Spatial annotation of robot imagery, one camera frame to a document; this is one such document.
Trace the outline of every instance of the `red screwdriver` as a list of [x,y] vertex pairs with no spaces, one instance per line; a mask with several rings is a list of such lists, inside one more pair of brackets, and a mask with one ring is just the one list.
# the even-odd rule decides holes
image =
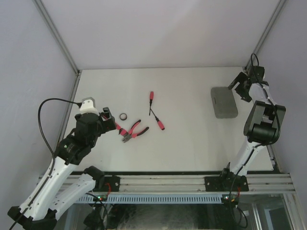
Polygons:
[[150,110],[152,111],[152,113],[153,113],[153,115],[154,115],[154,117],[155,117],[155,120],[158,122],[158,126],[160,127],[160,129],[164,130],[165,127],[164,127],[164,125],[162,124],[162,122],[161,122],[161,121],[159,120],[159,118],[154,114],[153,110],[152,110],[152,109],[150,109]]
[[151,109],[152,109],[152,103],[153,103],[153,99],[154,99],[154,94],[153,94],[154,92],[153,91],[151,91],[150,92],[150,95],[149,95],[149,116],[150,116],[150,111],[151,111]]

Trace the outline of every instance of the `white wall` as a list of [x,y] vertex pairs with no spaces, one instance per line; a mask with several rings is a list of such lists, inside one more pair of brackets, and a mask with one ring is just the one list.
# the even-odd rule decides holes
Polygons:
[[[38,106],[49,97],[68,99],[75,76],[31,0],[0,1],[0,31],[0,223],[8,229],[7,211],[27,198],[51,159]],[[43,108],[51,146],[65,109],[60,102]]]
[[279,0],[43,0],[79,69],[243,66]]
[[270,90],[287,111],[275,148],[307,213],[307,1],[289,1],[259,59]]

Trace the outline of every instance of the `red-handled pliers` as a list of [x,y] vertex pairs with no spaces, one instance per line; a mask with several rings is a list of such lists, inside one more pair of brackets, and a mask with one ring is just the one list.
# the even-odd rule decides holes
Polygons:
[[139,132],[139,133],[133,133],[133,130],[135,129],[135,127],[141,122],[141,120],[138,120],[136,123],[133,124],[133,126],[131,127],[131,129],[129,130],[129,132],[123,128],[121,128],[118,124],[117,124],[117,129],[119,130],[119,134],[121,134],[124,138],[123,138],[123,142],[126,143],[128,140],[130,140],[131,138],[136,138],[142,134],[144,134],[149,127],[146,127],[145,129],[143,129],[143,131]]

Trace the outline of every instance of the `gray case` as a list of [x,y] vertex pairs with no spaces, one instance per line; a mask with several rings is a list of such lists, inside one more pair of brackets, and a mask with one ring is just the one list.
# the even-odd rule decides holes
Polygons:
[[238,116],[234,95],[227,87],[212,88],[211,98],[217,118],[235,118]]

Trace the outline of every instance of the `white table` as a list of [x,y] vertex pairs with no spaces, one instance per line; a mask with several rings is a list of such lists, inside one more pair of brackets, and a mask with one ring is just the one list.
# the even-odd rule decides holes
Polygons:
[[[109,107],[125,129],[142,119],[137,130],[150,129],[127,143],[118,131],[102,135],[78,166],[103,171],[220,171],[237,154],[244,140],[243,127],[253,106],[234,92],[238,116],[217,119],[210,90],[228,86],[241,67],[103,69],[83,70],[75,101],[93,97],[102,111]],[[154,91],[153,110],[165,125],[162,131],[149,113],[149,93]],[[75,127],[73,106],[66,129]],[[126,121],[119,114],[126,113]],[[261,151],[250,170],[273,170],[267,149]]]

